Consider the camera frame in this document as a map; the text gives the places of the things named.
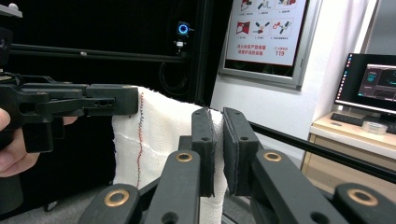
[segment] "black backdrop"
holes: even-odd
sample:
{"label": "black backdrop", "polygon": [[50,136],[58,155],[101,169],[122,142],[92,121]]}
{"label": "black backdrop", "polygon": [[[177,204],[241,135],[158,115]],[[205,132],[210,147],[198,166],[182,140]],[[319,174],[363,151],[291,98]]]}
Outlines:
{"label": "black backdrop", "polygon": [[[4,6],[10,2],[0,0]],[[74,83],[133,84],[180,101],[210,105],[232,1],[12,2],[18,5],[23,18],[3,16],[0,26],[14,33],[14,45],[176,56],[177,22],[186,21],[195,31],[190,32],[184,48],[192,60],[168,63],[163,73],[170,86],[180,83],[185,76],[189,77],[186,86],[179,91],[169,92],[161,84],[161,62],[36,56],[16,54],[11,49],[6,71],[51,76],[55,80]],[[200,30],[203,21],[209,29]],[[203,39],[198,41],[197,36],[202,36],[207,42]],[[198,54],[204,55],[203,60],[207,63],[194,60]],[[194,74],[197,67],[203,71],[202,74]],[[203,76],[205,81],[202,99],[198,102],[197,96],[191,92],[197,88],[194,86],[195,76]],[[1,219],[113,179],[115,162],[111,118],[81,117],[66,126],[65,132],[64,140],[54,140],[53,152],[40,155],[35,167],[21,174],[24,204],[16,211],[0,216]]]}

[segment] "poster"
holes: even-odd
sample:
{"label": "poster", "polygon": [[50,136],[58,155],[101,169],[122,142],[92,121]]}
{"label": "poster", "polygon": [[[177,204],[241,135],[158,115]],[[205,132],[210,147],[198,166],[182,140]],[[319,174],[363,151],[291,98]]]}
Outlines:
{"label": "poster", "polygon": [[226,60],[293,66],[306,0],[234,0]]}

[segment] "keyboard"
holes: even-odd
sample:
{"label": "keyboard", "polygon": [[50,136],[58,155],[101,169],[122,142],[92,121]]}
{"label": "keyboard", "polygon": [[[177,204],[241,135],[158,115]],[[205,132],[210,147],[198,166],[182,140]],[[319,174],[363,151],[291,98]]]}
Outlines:
{"label": "keyboard", "polygon": [[[366,120],[371,121],[371,122],[377,122],[377,120],[369,120],[369,119],[365,119],[365,118],[359,119],[356,117],[338,114],[338,113],[332,113],[332,116],[330,117],[330,119],[348,123],[348,124],[352,124],[352,125],[356,125],[356,126],[363,126],[363,122]],[[388,126],[387,133],[396,134],[396,123],[395,122],[381,122],[381,123]]]}

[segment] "wooden cabinet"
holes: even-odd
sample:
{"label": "wooden cabinet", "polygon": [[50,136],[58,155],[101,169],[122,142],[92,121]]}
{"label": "wooden cabinet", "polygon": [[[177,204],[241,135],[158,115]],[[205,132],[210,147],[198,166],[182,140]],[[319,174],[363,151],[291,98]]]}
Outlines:
{"label": "wooden cabinet", "polygon": [[[309,141],[396,171],[396,135],[366,133],[361,127],[330,119],[331,114],[313,123]],[[363,184],[396,202],[396,185],[340,163],[307,152],[303,173],[317,187],[333,193],[346,182]]]}

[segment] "framed sign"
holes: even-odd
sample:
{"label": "framed sign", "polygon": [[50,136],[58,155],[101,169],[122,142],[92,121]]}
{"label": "framed sign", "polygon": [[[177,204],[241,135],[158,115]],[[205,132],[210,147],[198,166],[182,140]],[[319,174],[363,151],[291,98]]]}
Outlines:
{"label": "framed sign", "polygon": [[321,0],[233,0],[219,73],[300,89]]}

